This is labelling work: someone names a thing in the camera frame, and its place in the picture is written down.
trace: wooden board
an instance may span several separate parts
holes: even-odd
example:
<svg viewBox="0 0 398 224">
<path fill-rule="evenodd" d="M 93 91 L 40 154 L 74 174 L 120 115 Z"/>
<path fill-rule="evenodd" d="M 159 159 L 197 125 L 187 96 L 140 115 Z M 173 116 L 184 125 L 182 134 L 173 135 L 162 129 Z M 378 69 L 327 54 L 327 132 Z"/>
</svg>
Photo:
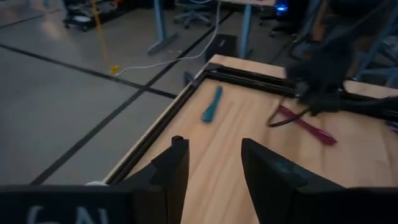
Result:
<svg viewBox="0 0 398 224">
<path fill-rule="evenodd" d="M 211 61 L 249 72 L 284 76 L 283 68 L 272 65 L 220 56 Z M 223 86 L 224 92 L 215 120 L 211 124 L 202 123 L 200 116 L 211 103 L 218 85 Z M 357 82 L 348 87 L 350 91 L 374 97 L 396 92 Z M 323 113 L 315 118 L 305 116 L 305 121 L 328 131 L 339 141 L 333 147 L 324 146 L 296 124 L 279 128 L 266 126 L 266 119 L 279 98 L 242 86 L 205 80 L 131 174 L 168 148 L 172 136 L 189 139 L 190 176 L 182 218 L 182 223 L 189 224 L 258 223 L 243 175 L 242 138 L 252 138 L 345 187 L 398 185 L 398 136 L 382 121 L 348 112 Z M 286 106 L 294 111 L 302 109 L 289 102 Z"/>
<path fill-rule="evenodd" d="M 223 2 L 230 2 L 236 4 L 252 4 L 255 6 L 273 6 L 275 0 L 221 0 Z"/>
</svg>

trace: wheel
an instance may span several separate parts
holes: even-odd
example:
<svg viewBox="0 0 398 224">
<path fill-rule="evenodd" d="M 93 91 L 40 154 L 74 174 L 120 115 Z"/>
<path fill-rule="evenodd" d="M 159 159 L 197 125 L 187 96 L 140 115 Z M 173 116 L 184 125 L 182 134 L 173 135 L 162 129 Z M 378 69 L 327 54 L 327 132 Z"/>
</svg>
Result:
<svg viewBox="0 0 398 224">
<path fill-rule="evenodd" d="M 275 32 L 274 32 L 274 31 L 269 32 L 269 33 L 268 33 L 268 36 L 269 36 L 269 37 L 275 37 Z"/>
</svg>

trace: blue marker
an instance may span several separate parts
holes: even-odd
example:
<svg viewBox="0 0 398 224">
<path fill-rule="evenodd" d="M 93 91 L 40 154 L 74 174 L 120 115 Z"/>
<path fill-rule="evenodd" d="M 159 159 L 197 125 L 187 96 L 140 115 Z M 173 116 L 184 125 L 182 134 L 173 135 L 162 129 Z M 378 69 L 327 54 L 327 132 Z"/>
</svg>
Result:
<svg viewBox="0 0 398 224">
<path fill-rule="evenodd" d="M 202 121 L 207 122 L 207 123 L 210 123 L 213 121 L 213 118 L 216 113 L 216 109 L 217 109 L 218 103 L 220 102 L 222 94 L 223 94 L 223 87 L 218 86 L 216 89 L 216 93 L 214 95 L 213 102 L 211 102 L 210 106 L 207 107 L 206 111 L 201 116 Z"/>
</svg>

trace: table leg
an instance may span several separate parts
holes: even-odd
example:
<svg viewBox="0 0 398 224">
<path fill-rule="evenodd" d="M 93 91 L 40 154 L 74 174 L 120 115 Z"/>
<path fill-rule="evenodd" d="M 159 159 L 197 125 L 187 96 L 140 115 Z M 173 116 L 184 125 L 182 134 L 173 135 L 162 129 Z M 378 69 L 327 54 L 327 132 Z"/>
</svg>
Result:
<svg viewBox="0 0 398 224">
<path fill-rule="evenodd" d="M 244 8 L 239 58 L 248 58 L 253 50 L 253 49 L 248 50 L 248 39 L 249 39 L 250 26 L 251 26 L 251 10 L 252 10 L 252 5 L 250 4 L 247 4 Z"/>
<path fill-rule="evenodd" d="M 163 9 L 160 4 L 160 0 L 154 0 L 154 10 L 155 10 L 158 42 L 149 48 L 147 52 L 148 55 L 152 55 L 158 52 L 159 50 L 169 45 L 169 43 L 173 42 L 177 38 L 177 33 L 174 33 L 168 37 L 166 36 Z"/>
</svg>

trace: pink object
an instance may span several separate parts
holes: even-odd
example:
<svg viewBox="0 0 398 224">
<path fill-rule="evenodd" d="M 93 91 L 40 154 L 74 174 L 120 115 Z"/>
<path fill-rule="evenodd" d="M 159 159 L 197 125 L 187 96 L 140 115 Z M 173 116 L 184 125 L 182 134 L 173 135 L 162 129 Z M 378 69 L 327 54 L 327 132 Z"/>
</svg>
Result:
<svg viewBox="0 0 398 224">
<path fill-rule="evenodd" d="M 291 110 L 288 108 L 279 105 L 278 111 L 286 116 L 287 118 L 291 118 L 296 116 L 295 113 L 293 113 Z M 300 125 L 302 128 L 306 129 L 309 133 L 311 133 L 313 136 L 315 136 L 317 139 L 319 139 L 321 142 L 324 144 L 327 144 L 329 146 L 332 146 L 337 143 L 337 140 L 329 133 L 326 131 L 316 128 L 312 126 L 311 124 L 308 124 L 307 122 L 303 121 L 302 119 L 297 119 L 295 122 Z"/>
</svg>

